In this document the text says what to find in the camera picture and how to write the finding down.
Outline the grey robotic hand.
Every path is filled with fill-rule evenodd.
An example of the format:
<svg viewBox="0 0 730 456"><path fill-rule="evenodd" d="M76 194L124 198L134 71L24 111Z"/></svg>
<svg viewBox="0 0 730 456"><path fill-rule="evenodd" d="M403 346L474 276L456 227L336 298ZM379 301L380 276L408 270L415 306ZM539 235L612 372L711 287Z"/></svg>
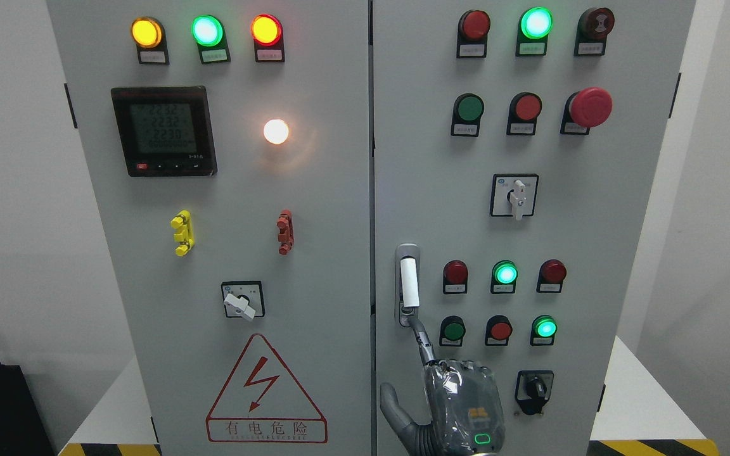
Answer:
<svg viewBox="0 0 730 456"><path fill-rule="evenodd" d="M380 386L380 410L409 455L497 455L504 445L504 410L492 370L471 360L435 358L422 322L407 318L423 367L432 421L419 425L400 406L394 387Z"/></svg>

